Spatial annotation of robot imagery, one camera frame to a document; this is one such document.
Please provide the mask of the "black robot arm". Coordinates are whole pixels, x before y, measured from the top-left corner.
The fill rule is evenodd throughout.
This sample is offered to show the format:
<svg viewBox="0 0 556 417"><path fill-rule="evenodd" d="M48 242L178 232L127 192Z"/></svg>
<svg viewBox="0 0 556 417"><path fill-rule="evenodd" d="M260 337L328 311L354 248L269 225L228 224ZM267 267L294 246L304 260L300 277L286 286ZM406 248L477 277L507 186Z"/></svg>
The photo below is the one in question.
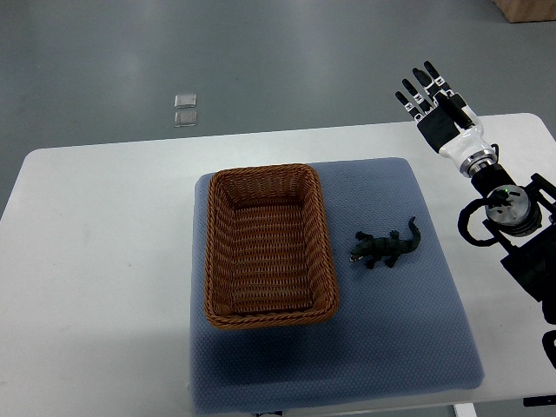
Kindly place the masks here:
<svg viewBox="0 0 556 417"><path fill-rule="evenodd" d="M534 174L526 186L516 184L498 163L499 146L471 156L466 166L480 198L461 211L457 227L475 247L499 244L507 252L500 263L541 304L547 323L555 324L555 186ZM492 235L477 239L468 230L472 214L484 209L483 225Z"/></svg>

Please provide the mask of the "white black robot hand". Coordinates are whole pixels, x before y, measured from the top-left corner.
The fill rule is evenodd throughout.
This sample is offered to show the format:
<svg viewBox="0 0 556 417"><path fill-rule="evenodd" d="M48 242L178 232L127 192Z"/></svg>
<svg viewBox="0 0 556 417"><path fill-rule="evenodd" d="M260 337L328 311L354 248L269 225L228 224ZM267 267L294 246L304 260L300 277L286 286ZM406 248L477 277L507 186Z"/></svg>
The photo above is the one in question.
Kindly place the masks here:
<svg viewBox="0 0 556 417"><path fill-rule="evenodd" d="M415 121L428 146L451 160L468 178L499 160L498 150L485 142L481 120L440 72L425 61L424 68L412 73L420 85L416 88L404 78L404 91L395 97Z"/></svg>

